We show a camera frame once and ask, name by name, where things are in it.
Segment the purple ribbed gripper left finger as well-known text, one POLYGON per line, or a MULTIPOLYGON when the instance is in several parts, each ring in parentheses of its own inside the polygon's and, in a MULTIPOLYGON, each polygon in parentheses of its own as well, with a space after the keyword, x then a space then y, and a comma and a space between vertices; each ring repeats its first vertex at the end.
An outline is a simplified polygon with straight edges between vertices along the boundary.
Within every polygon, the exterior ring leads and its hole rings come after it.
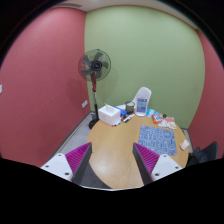
POLYGON ((72 182, 79 185, 83 179, 86 167, 92 154, 92 143, 86 143, 65 155, 73 172, 72 182))

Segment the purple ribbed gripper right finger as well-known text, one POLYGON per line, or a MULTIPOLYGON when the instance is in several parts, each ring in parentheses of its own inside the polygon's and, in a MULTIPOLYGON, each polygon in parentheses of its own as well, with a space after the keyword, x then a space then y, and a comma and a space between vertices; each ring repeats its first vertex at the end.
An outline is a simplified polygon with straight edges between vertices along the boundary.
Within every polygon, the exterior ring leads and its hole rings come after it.
POLYGON ((152 183, 151 174, 159 159, 159 155, 138 143, 133 144, 132 153, 137 163, 143 185, 152 183))

